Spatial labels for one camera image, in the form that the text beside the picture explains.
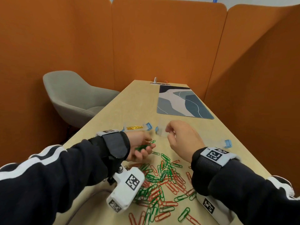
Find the table top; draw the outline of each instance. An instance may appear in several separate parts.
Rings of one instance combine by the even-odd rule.
[[[183,84],[172,84],[173,86],[188,87]],[[156,113],[158,101],[159,86],[150,84],[150,81],[134,80],[127,86],[113,101],[103,108],[91,121],[89,121],[82,129],[80,129],[68,142],[64,144],[65,148],[80,142],[82,139],[89,139],[95,136],[96,132],[107,129],[122,130],[123,124],[131,121],[141,121],[143,123],[150,122],[153,129],[150,131],[152,139],[156,140],[156,148],[154,151],[164,153],[171,161],[180,160],[183,168],[177,168],[177,172],[186,181],[186,190],[192,189],[189,183],[186,172],[191,175],[193,171],[189,169],[189,163],[183,161],[171,148],[166,137],[161,137],[155,134],[155,126],[159,120],[179,119],[189,123],[195,128],[205,142],[220,142],[220,140],[230,139],[232,148],[227,149],[230,152],[236,153],[242,159],[242,163],[249,166],[255,173],[264,178],[270,176],[270,173],[258,162],[258,160],[239,142],[239,140],[226,128],[226,126],[212,113],[215,119],[203,119],[195,117],[183,117],[174,115],[164,115]],[[144,163],[149,163],[157,168],[162,158],[151,154]],[[175,197],[180,196],[180,192],[174,195],[167,187],[163,187],[166,201],[173,201]],[[179,224],[177,218],[183,210],[189,207],[190,215],[202,225],[217,225],[217,222],[205,210],[205,208],[194,199],[190,201],[186,198],[178,202],[178,206],[171,212],[171,216],[162,220],[160,224],[168,224],[174,222]],[[105,202],[105,196],[94,196],[85,204],[70,224],[130,224],[128,214],[133,213],[137,224],[142,211],[147,208],[138,206],[134,203],[122,214],[116,214]],[[191,224],[187,219],[184,219],[181,224]],[[232,224],[241,224],[238,218],[235,218]]]

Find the orange wall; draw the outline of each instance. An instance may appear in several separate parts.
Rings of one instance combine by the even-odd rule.
[[[274,175],[300,192],[300,6],[228,11],[204,102]]]
[[[227,10],[180,0],[114,0],[116,90],[134,79],[188,84],[204,98]]]
[[[114,85],[109,0],[0,0],[0,25],[1,166],[65,138],[45,73],[72,70],[92,85]]]

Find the chair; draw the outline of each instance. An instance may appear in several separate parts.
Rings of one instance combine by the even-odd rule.
[[[48,96],[62,119],[83,127],[118,94],[118,91],[94,87],[72,71],[54,71],[43,76]]]

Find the cable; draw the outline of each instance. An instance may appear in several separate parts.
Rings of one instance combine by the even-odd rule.
[[[93,196],[95,196],[96,194],[98,193],[102,193],[102,192],[107,192],[107,193],[112,193],[111,190],[109,189],[102,189],[102,190],[99,190],[98,192],[96,193],[93,193],[91,196],[89,196],[80,206],[79,208],[76,209],[76,211],[71,215],[71,217],[69,218],[69,220],[66,222],[65,225],[69,225],[69,223],[71,222],[71,220],[74,218],[74,216],[76,215],[76,213],[81,209],[81,207],[89,200],[91,199]]]

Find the person's left hand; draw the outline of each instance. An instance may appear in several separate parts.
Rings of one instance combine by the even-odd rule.
[[[137,151],[135,148],[141,145],[150,144],[149,141],[151,141],[152,138],[150,137],[149,133],[144,131],[134,131],[126,132],[126,135],[130,141],[130,152],[126,161],[141,162],[152,153],[152,149],[156,146],[155,144],[151,144],[151,146],[147,146],[146,149]]]

